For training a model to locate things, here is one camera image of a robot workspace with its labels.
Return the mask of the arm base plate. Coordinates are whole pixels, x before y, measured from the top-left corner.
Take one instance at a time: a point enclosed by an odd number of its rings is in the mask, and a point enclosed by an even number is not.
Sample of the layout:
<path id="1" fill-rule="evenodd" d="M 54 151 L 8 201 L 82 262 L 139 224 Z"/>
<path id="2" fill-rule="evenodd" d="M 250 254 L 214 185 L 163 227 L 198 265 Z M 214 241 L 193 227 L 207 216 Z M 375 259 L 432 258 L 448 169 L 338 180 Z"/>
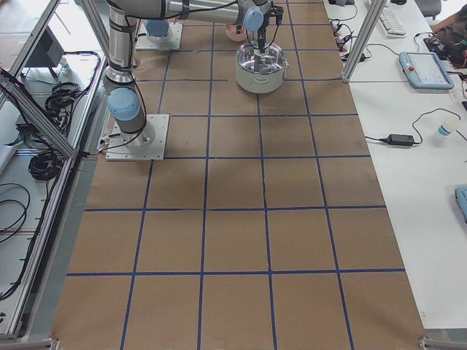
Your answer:
<path id="1" fill-rule="evenodd" d="M 182 41 L 183 24 L 169 23 L 165 36 L 156 36 L 155 31 L 147 31 L 141 25 L 136 36 L 136 50 L 139 51 L 179 51 Z"/>
<path id="2" fill-rule="evenodd" d="M 116 122 L 113 133 L 118 136 L 111 138 L 105 151 L 108 161 L 146 161 L 163 160 L 166 149 L 166 138 L 169 129 L 168 114 L 149 114 L 143 131 L 136 137 L 122 133 Z"/>

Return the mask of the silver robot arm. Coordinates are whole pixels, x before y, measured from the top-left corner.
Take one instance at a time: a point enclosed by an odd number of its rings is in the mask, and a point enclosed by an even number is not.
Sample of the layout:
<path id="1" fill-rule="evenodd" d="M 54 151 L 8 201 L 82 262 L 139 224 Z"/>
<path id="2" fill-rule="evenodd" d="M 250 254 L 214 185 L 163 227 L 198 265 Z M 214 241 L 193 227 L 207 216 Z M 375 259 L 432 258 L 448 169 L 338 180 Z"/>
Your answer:
<path id="1" fill-rule="evenodd" d="M 168 20 L 147 20 L 144 23 L 146 35 L 150 38 L 168 39 L 171 36 L 171 29 Z"/>
<path id="2" fill-rule="evenodd" d="M 195 20 L 241 26 L 256 32 L 259 49 L 266 48 L 270 19 L 282 23 L 283 8 L 272 1 L 108 1 L 109 67 L 106 69 L 107 106 L 120 128 L 123 146 L 140 150 L 155 137 L 148 125 L 144 100 L 133 76 L 138 20 L 168 27 L 168 20 Z"/>

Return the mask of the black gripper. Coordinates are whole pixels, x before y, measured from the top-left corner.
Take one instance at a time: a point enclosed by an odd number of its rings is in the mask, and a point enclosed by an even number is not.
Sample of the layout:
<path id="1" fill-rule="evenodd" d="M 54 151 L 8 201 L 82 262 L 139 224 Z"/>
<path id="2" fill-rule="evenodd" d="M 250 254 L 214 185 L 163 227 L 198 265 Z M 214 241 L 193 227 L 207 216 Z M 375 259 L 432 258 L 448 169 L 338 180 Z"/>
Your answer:
<path id="1" fill-rule="evenodd" d="M 263 23 L 256 32 L 255 38 L 258 40 L 258 49 L 264 51 L 266 46 L 266 29 L 270 24 L 275 25 L 276 29 L 282 25 L 284 9 L 273 1 L 267 0 L 255 1 L 255 5 L 259 7 L 263 14 Z"/>

